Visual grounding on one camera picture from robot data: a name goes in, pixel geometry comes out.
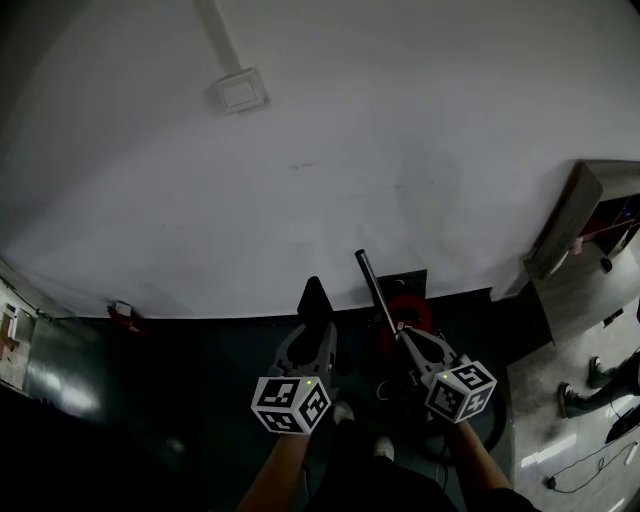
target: forearm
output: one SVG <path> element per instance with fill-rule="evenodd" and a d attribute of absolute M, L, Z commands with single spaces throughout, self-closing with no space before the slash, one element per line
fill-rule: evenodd
<path fill-rule="evenodd" d="M 445 442 L 453 457 L 467 508 L 473 510 L 478 496 L 495 489 L 511 489 L 509 480 L 468 422 L 448 427 Z"/>
<path fill-rule="evenodd" d="M 238 512 L 289 510 L 298 487 L 309 436 L 283 435 L 240 502 Z"/>

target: shoe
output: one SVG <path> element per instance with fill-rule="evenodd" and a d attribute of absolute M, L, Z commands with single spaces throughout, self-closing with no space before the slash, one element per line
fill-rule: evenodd
<path fill-rule="evenodd" d="M 391 439 L 389 439 L 388 437 L 379 437 L 378 439 L 376 439 L 376 442 L 373 445 L 374 457 L 386 457 L 393 462 L 394 455 L 395 450 L 393 449 L 393 443 L 391 442 Z"/>
<path fill-rule="evenodd" d="M 353 409 L 347 402 L 336 402 L 336 406 L 333 409 L 333 421 L 336 425 L 339 425 L 342 420 L 356 421 L 353 415 Z"/>
<path fill-rule="evenodd" d="M 562 382 L 558 387 L 558 402 L 560 403 L 560 411 L 562 412 L 563 418 L 568 418 L 566 408 L 567 401 L 571 400 L 574 396 L 578 396 L 578 393 L 573 391 L 571 384 Z"/>
<path fill-rule="evenodd" d="M 587 379 L 587 385 L 591 388 L 591 389 L 599 389 L 600 386 L 596 385 L 596 374 L 597 373 L 602 373 L 602 362 L 600 361 L 600 358 L 598 356 L 592 357 L 589 360 L 589 378 Z"/>

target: cable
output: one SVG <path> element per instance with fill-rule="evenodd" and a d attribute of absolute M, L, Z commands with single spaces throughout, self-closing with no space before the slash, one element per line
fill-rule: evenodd
<path fill-rule="evenodd" d="M 602 448 L 600 448 L 597 452 L 592 453 L 591 455 L 588 455 L 587 457 L 585 457 L 584 459 L 581 459 L 577 462 L 574 462 L 571 466 L 567 466 L 564 469 L 561 469 L 560 471 L 558 471 L 555 475 L 553 475 L 552 477 L 550 477 L 547 480 L 547 487 L 554 491 L 554 492 L 559 492 L 560 494 L 573 494 L 574 492 L 578 492 L 580 489 L 584 489 L 587 485 L 589 485 L 591 482 L 593 482 L 595 480 L 595 478 L 602 472 L 602 470 L 604 468 L 606 468 L 609 464 L 611 464 L 614 460 L 616 460 L 620 455 L 622 455 L 622 453 L 629 448 L 630 446 L 635 445 L 636 442 L 634 441 L 633 443 L 630 443 L 628 445 L 626 445 L 625 447 L 622 448 L 622 450 L 620 450 L 609 462 L 607 462 L 606 464 L 604 463 L 604 457 L 600 457 L 600 460 L 598 460 L 598 471 L 596 472 L 595 475 L 593 475 L 589 480 L 587 480 L 584 484 L 582 484 L 580 487 L 576 487 L 575 489 L 571 490 L 571 491 L 561 491 L 559 489 L 556 489 L 556 476 L 559 475 L 560 473 L 562 473 L 563 471 L 572 468 L 573 466 L 575 466 L 576 464 L 578 464 L 579 462 L 585 461 L 587 460 L 589 457 L 592 457 L 593 455 L 596 455 L 597 453 L 600 453 L 602 450 L 604 450 L 605 448 L 607 448 L 610 445 L 604 445 Z"/>

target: black object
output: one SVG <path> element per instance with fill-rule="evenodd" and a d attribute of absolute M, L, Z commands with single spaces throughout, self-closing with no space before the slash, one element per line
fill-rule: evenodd
<path fill-rule="evenodd" d="M 609 258 L 602 258 L 600 260 L 600 265 L 602 265 L 602 268 L 607 274 L 611 272 L 611 269 L 613 268 L 613 263 L 611 263 Z"/>
<path fill-rule="evenodd" d="M 604 326 L 608 327 L 610 326 L 613 321 L 618 318 L 622 313 L 624 313 L 624 311 L 622 309 L 619 309 L 618 311 L 616 311 L 613 315 L 607 317 L 604 319 Z"/>
<path fill-rule="evenodd" d="M 609 430 L 609 433 L 607 434 L 607 440 L 605 442 L 609 444 L 614 442 L 616 439 L 620 439 L 638 425 L 640 425 L 640 406 L 627 411 L 613 424 L 611 430 Z"/>
<path fill-rule="evenodd" d="M 317 276 L 307 281 L 298 304 L 298 315 L 306 329 L 291 344 L 287 357 L 294 364 L 304 365 L 316 358 L 324 332 L 333 318 L 333 308 Z"/>
<path fill-rule="evenodd" d="M 122 430 L 67 416 L 0 384 L 3 510 L 205 510 L 199 482 Z"/>

